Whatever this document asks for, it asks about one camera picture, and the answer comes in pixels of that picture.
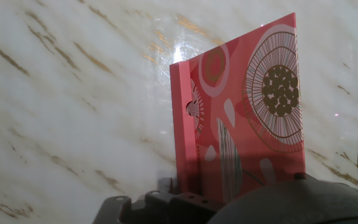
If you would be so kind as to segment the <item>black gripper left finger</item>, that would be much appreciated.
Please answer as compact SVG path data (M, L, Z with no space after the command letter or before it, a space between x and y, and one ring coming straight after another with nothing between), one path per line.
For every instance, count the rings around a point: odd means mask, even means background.
M132 201L127 196L107 198L101 205L93 224L122 224L131 212Z

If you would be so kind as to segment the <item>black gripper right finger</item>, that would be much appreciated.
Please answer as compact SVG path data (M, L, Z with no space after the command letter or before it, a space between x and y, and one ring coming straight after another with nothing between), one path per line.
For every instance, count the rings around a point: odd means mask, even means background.
M131 205L129 223L206 224L223 208L223 203L202 195L178 194L173 179L162 178L157 190L147 192Z

